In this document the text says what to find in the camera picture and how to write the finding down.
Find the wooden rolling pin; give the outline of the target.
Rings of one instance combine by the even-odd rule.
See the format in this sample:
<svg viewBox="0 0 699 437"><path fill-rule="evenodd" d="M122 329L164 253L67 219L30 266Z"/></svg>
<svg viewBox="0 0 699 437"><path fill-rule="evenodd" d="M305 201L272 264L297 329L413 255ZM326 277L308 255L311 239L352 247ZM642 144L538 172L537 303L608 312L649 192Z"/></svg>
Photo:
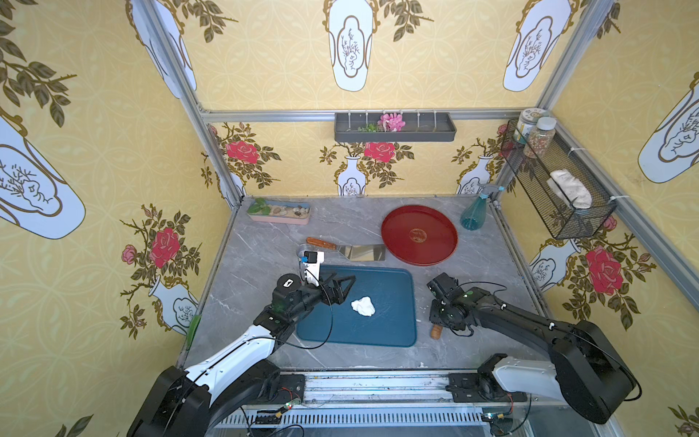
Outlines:
<svg viewBox="0 0 699 437"><path fill-rule="evenodd" d="M440 340L440 338L442 337L442 329L442 326L438 324L433 324L433 327L431 328L430 337L433 340Z"/></svg>

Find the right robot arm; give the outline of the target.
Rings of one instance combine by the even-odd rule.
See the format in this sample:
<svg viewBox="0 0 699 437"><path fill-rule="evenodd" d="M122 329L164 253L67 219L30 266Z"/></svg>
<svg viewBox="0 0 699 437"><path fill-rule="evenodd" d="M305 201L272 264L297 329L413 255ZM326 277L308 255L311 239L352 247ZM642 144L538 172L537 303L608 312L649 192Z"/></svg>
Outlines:
<svg viewBox="0 0 699 437"><path fill-rule="evenodd" d="M488 370L504 391L564 401L582 418L606 424L623 402L633 401L632 391L641 389L602 330L587 320L544 318L446 273L427 288L433 295L431 323L452 331L496 331L547 357L546 362L494 357Z"/></svg>

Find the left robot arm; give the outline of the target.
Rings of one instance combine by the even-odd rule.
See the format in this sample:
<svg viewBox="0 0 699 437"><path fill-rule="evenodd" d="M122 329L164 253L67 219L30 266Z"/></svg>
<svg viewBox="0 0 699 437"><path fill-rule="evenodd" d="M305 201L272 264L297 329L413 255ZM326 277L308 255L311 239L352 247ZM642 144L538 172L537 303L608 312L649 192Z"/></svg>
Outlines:
<svg viewBox="0 0 699 437"><path fill-rule="evenodd" d="M354 275L335 273L313 283L281 276L271 303L240 337L199 364L160 373L127 435L204 436L248 402L271 398L280 368L269 356L317 305L344 303L355 282Z"/></svg>

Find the white dough lump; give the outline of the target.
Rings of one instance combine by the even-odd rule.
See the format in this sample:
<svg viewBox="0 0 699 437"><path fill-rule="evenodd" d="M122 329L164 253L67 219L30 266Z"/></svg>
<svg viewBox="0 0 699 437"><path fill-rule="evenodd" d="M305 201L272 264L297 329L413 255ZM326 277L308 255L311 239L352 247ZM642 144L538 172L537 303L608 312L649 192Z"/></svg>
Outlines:
<svg viewBox="0 0 699 437"><path fill-rule="evenodd" d="M363 317L372 317L376 310L369 296L351 302L351 309Z"/></svg>

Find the teal plastic tray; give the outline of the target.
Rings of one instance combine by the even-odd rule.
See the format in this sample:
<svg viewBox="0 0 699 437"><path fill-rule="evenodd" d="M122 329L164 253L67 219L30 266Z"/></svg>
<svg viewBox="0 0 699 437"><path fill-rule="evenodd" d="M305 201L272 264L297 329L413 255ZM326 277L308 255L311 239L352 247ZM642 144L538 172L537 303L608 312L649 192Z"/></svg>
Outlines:
<svg viewBox="0 0 699 437"><path fill-rule="evenodd" d="M354 276L356 282L340 305L320 304L302 320L296 335L307 342L409 348L417 340L411 273L405 269L324 265L328 277Z"/></svg>

